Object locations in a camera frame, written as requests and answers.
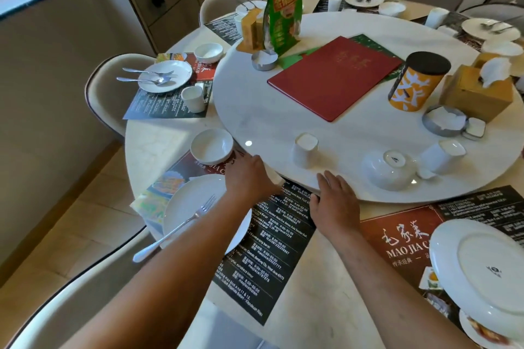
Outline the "green snack bag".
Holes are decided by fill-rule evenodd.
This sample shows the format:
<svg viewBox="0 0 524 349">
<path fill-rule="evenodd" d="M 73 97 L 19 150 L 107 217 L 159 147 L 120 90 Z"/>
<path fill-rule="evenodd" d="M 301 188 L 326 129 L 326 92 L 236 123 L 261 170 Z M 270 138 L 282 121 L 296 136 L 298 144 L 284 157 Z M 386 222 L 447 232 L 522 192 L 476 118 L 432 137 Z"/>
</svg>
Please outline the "green snack bag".
<svg viewBox="0 0 524 349">
<path fill-rule="evenodd" d="M 267 0 L 263 18 L 264 48 L 285 54 L 300 40 L 302 0 Z"/>
</svg>

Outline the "white bowl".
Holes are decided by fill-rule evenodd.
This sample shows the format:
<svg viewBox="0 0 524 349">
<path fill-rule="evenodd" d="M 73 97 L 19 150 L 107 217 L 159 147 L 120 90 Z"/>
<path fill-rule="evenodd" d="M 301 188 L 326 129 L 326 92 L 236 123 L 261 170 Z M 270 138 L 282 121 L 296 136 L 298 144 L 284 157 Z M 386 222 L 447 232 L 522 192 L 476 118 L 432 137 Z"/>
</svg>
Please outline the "white bowl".
<svg viewBox="0 0 524 349">
<path fill-rule="evenodd" d="M 395 149 L 374 150 L 362 160 L 362 171 L 375 187 L 387 191 L 403 191 L 415 178 L 417 164 L 409 155 Z"/>
<path fill-rule="evenodd" d="M 487 40 L 482 44 L 481 52 L 515 59 L 524 54 L 524 48 L 513 41 Z"/>
<path fill-rule="evenodd" d="M 378 6 L 380 15 L 389 17 L 401 17 L 406 10 L 406 5 L 396 1 L 385 1 Z"/>
<path fill-rule="evenodd" d="M 224 48 L 218 43 L 205 43 L 195 49 L 194 55 L 203 64 L 214 64 L 223 57 Z"/>
<path fill-rule="evenodd" d="M 226 161 L 233 152 L 232 135 L 222 128 L 209 128 L 195 136 L 190 152 L 201 164 L 218 165 Z"/>
</svg>

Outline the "green menu booklet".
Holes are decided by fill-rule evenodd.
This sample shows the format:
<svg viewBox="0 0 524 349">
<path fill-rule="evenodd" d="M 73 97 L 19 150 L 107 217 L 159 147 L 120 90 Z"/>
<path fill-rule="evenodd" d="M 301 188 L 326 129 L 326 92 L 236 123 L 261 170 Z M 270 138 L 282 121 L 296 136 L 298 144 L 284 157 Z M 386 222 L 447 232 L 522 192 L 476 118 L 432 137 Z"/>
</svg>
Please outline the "green menu booklet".
<svg viewBox="0 0 524 349">
<path fill-rule="evenodd" d="M 396 54 L 394 54 L 393 52 L 391 52 L 387 48 L 383 47 L 381 44 L 377 43 L 376 41 L 372 40 L 370 37 L 366 36 L 365 34 L 358 34 L 358 35 L 355 35 L 353 37 L 350 37 L 350 39 L 352 41 L 356 42 L 356 43 L 359 43 L 359 44 L 361 44 L 361 45 L 363 45 L 363 46 L 365 46 L 367 48 L 370 48 L 372 50 L 380 52 L 380 53 L 382 53 L 384 55 L 387 55 L 387 56 L 390 56 L 390 57 L 396 57 L 397 59 L 400 59 L 401 60 L 401 64 L 396 69 L 391 71 L 388 76 L 384 77 L 384 79 L 381 81 L 381 83 L 385 82 L 385 81 L 389 81 L 389 80 L 393 80 L 393 79 L 397 79 L 398 78 L 398 76 L 402 72 L 404 60 L 402 60 Z M 286 69 L 286 68 L 292 66 L 293 64 L 297 63 L 298 61 L 302 60 L 305 56 L 314 53 L 319 48 L 320 48 L 320 46 L 304 50 L 304 51 L 302 51 L 300 53 L 297 53 L 297 54 L 291 54 L 291 55 L 279 57 L 279 59 L 278 59 L 278 66 L 281 67 L 282 69 Z"/>
</svg>

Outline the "beige chair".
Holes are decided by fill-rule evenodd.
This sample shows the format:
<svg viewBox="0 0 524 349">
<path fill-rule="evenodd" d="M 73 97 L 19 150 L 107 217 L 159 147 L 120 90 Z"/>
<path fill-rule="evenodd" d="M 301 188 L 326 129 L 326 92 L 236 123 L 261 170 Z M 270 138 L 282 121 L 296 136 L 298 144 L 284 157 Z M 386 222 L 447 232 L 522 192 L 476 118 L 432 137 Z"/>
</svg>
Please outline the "beige chair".
<svg viewBox="0 0 524 349">
<path fill-rule="evenodd" d="M 200 6 L 200 27 L 204 27 L 207 23 L 234 12 L 238 5 L 246 1 L 248 0 L 204 0 Z"/>
<path fill-rule="evenodd" d="M 154 243 L 148 227 L 71 279 L 19 329 L 5 349 L 59 349 L 143 267 L 132 261 Z"/>
<path fill-rule="evenodd" d="M 469 17 L 507 22 L 524 33 L 524 0 L 488 0 L 460 11 Z"/>
<path fill-rule="evenodd" d="M 119 54 L 102 61 L 90 75 L 84 88 L 85 101 L 92 114 L 111 130 L 120 142 L 125 141 L 127 122 L 123 119 L 138 91 L 133 83 L 118 81 L 122 68 L 144 70 L 156 61 L 143 54 Z"/>
</svg>

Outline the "empty metal ashtray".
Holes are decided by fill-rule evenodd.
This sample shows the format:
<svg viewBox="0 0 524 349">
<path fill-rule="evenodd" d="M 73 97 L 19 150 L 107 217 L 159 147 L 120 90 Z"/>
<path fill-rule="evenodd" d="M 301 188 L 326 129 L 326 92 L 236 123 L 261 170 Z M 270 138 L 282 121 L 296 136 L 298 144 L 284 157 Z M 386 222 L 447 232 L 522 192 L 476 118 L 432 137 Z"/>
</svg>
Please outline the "empty metal ashtray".
<svg viewBox="0 0 524 349">
<path fill-rule="evenodd" d="M 252 66 L 258 71 L 274 69 L 278 64 L 279 56 L 271 50 L 258 50 L 252 54 Z"/>
</svg>

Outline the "brown wooden tissue box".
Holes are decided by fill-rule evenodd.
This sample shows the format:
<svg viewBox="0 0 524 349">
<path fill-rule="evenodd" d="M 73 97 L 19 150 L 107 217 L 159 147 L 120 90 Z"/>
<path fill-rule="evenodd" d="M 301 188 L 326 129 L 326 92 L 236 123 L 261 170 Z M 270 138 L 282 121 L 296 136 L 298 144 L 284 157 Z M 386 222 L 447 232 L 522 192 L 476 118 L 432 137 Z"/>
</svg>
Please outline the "brown wooden tissue box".
<svg viewBox="0 0 524 349">
<path fill-rule="evenodd" d="M 481 53 L 471 65 L 461 65 L 446 76 L 439 103 L 490 123 L 513 102 L 510 68 L 509 58 Z"/>
</svg>

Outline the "person's right hand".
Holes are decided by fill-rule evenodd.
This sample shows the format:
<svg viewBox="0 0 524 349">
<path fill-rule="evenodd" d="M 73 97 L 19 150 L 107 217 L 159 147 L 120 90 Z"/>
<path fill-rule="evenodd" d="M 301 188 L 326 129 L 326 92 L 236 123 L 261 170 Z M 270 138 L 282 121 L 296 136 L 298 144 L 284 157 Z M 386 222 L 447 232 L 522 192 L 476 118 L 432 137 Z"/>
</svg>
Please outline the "person's right hand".
<svg viewBox="0 0 524 349">
<path fill-rule="evenodd" d="M 340 175 L 326 170 L 317 174 L 320 194 L 318 218 L 312 218 L 317 230 L 336 245 L 350 235 L 360 233 L 360 207 L 350 185 Z"/>
</svg>

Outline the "dark printed placemat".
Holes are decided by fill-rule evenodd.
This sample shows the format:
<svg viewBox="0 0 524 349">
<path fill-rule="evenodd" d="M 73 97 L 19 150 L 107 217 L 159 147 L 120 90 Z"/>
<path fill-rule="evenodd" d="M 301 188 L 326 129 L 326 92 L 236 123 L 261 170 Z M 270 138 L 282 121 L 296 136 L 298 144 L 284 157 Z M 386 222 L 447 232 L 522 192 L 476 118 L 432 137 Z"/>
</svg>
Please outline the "dark printed placemat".
<svg viewBox="0 0 524 349">
<path fill-rule="evenodd" d="M 315 8 L 313 9 L 313 13 L 321 13 L 321 12 L 328 12 L 329 7 L 329 0 L 319 0 L 316 4 Z M 349 4 L 346 3 L 345 0 L 341 0 L 338 11 L 342 12 L 346 9 L 353 9 Z"/>
<path fill-rule="evenodd" d="M 462 29 L 462 22 L 471 18 L 469 15 L 465 14 L 466 12 L 472 12 L 477 7 L 482 6 L 481 4 L 475 5 L 470 8 L 466 8 L 459 11 L 451 11 L 443 21 L 443 25 L 446 28 L 453 29 L 457 32 L 455 38 L 461 41 L 462 43 L 467 44 L 469 47 L 480 52 L 484 40 L 477 38 L 473 35 L 467 34 L 464 29 Z"/>
<path fill-rule="evenodd" d="M 237 28 L 237 16 L 238 15 L 236 13 L 224 15 L 209 23 L 206 23 L 205 27 L 210 29 L 222 41 L 232 46 L 237 41 L 243 39 L 241 29 Z"/>
<path fill-rule="evenodd" d="M 226 165 L 242 154 L 242 149 L 235 147 L 227 161 L 207 166 L 187 152 L 139 194 L 130 207 L 143 218 L 155 237 L 163 237 L 165 210 L 178 189 L 191 178 L 224 175 Z M 280 195 L 251 208 L 252 221 L 247 234 L 224 256 L 213 278 L 262 326 L 316 230 L 310 217 L 310 195 L 306 188 L 284 179 Z"/>
<path fill-rule="evenodd" d="M 465 333 L 460 324 L 460 308 L 440 285 L 429 254 L 435 229 L 446 221 L 461 219 L 494 227 L 524 248 L 524 197 L 512 186 L 364 220 L 361 230 L 379 255 L 426 302 Z"/>
<path fill-rule="evenodd" d="M 203 64 L 196 59 L 193 53 L 158 54 L 155 63 L 169 60 L 186 61 L 190 64 L 193 68 L 193 75 L 189 83 L 163 94 L 152 94 L 139 88 L 123 117 L 124 120 L 189 119 L 206 116 L 213 79 L 219 63 Z M 205 111 L 193 114 L 187 110 L 181 99 L 181 91 L 188 86 L 200 86 L 204 90 Z"/>
</svg>

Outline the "orange wooden napkin holder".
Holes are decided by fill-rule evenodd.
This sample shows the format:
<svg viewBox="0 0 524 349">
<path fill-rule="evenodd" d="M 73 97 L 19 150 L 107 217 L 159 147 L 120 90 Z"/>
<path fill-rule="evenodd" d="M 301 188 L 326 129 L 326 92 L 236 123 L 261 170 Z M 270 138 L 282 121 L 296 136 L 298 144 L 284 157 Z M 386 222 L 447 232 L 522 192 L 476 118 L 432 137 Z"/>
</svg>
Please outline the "orange wooden napkin holder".
<svg viewBox="0 0 524 349">
<path fill-rule="evenodd" d="M 242 41 L 236 49 L 243 53 L 254 54 L 264 47 L 263 33 L 264 11 L 260 8 L 253 8 L 241 18 L 240 27 Z"/>
</svg>

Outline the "red menu folder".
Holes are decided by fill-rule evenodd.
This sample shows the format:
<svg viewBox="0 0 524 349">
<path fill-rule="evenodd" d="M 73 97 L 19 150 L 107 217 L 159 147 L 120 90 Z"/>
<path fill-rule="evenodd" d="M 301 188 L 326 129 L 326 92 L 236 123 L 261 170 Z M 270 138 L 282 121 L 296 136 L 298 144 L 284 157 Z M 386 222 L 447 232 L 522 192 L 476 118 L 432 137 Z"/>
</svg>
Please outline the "red menu folder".
<svg viewBox="0 0 524 349">
<path fill-rule="evenodd" d="M 402 63 L 395 55 L 338 36 L 267 83 L 318 117 L 333 122 Z"/>
</svg>

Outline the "orange canister with black lid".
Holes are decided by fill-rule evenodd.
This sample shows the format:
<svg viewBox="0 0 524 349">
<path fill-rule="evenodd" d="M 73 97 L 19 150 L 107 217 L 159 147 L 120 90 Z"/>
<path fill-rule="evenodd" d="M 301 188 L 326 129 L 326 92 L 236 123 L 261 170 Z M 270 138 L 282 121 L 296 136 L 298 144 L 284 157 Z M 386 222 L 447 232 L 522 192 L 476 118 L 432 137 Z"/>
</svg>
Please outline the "orange canister with black lid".
<svg viewBox="0 0 524 349">
<path fill-rule="evenodd" d="M 404 112 L 419 111 L 450 69 L 451 62 L 440 54 L 411 53 L 388 94 L 389 104 Z"/>
</svg>

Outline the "white marble turntable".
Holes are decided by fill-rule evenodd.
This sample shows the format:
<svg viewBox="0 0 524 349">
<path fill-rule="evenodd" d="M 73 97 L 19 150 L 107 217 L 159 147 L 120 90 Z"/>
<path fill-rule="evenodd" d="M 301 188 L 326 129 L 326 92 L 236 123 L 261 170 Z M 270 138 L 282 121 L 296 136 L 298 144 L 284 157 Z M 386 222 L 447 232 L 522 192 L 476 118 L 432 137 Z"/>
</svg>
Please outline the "white marble turntable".
<svg viewBox="0 0 524 349">
<path fill-rule="evenodd" d="M 250 54 L 231 48 L 215 73 L 213 101 L 221 122 L 247 152 L 259 154 L 280 174 L 309 189 L 318 188 L 316 174 L 327 169 L 342 175 L 360 200 L 434 202 L 478 190 L 521 159 L 524 103 L 514 90 L 513 103 L 487 125 L 482 140 L 458 138 L 468 154 L 455 170 L 400 192 L 382 190 L 363 176 L 364 156 L 375 149 L 396 149 L 415 158 L 435 144 L 440 138 L 423 126 L 423 111 L 406 113 L 389 105 L 390 80 L 330 123 L 267 83 L 279 71 L 255 70 Z M 296 137 L 305 132 L 319 141 L 318 160 L 311 169 L 299 168 L 291 159 Z"/>
</svg>

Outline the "small white toothpick box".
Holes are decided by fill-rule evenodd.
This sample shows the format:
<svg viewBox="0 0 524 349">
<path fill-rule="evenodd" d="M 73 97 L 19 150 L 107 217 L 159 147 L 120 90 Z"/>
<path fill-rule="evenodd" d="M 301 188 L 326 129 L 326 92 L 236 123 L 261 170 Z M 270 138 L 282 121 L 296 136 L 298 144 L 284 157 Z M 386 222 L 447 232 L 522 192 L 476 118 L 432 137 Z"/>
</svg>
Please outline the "small white toothpick box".
<svg viewBox="0 0 524 349">
<path fill-rule="evenodd" d="M 466 120 L 466 124 L 461 132 L 462 137 L 467 138 L 472 141 L 480 141 L 486 132 L 486 122 L 474 118 L 469 117 Z"/>
</svg>

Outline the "person's left hand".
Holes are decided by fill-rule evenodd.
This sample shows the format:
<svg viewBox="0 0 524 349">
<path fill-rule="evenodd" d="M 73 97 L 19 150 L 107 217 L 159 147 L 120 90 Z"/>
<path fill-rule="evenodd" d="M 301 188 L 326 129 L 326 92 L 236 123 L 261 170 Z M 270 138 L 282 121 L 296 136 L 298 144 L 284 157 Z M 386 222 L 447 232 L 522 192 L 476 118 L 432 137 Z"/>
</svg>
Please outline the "person's left hand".
<svg viewBox="0 0 524 349">
<path fill-rule="evenodd" d="M 226 165 L 226 193 L 248 208 L 270 197 L 264 197 L 264 182 L 269 178 L 259 155 L 245 154 Z"/>
</svg>

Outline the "metal ashtray with tissue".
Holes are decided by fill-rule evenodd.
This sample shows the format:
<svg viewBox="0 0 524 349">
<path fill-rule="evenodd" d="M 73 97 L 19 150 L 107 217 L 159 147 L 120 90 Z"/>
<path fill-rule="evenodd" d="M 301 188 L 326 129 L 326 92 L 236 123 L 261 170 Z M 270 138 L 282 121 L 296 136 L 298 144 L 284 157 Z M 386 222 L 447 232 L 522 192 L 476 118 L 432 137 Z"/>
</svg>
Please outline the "metal ashtray with tissue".
<svg viewBox="0 0 524 349">
<path fill-rule="evenodd" d="M 421 118 L 427 131 L 440 137 L 459 136 L 466 127 L 468 117 L 454 107 L 434 105 L 429 107 Z"/>
</svg>

